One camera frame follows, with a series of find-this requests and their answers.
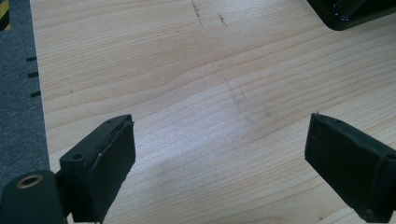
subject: hazard stripe tape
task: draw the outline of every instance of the hazard stripe tape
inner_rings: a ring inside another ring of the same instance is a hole
[[[0,2],[0,31],[9,30],[8,0]]]

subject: scratch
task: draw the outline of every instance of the scratch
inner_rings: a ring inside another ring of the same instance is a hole
[[[220,13],[219,13],[219,17],[220,17],[221,23],[223,23],[224,26],[228,26],[228,25],[225,23],[224,18],[221,16]]]
[[[201,22],[201,16],[200,16],[200,14],[199,14],[199,8],[198,8],[198,6],[196,6],[195,5],[195,2],[193,1],[193,0],[191,0],[191,4],[192,4],[192,7],[194,8],[194,11],[195,11],[195,14],[196,14],[196,16],[197,16],[197,19],[198,19],[198,21],[199,21],[199,23],[201,24],[201,26],[202,27],[204,27],[203,25],[202,25],[202,22]]]

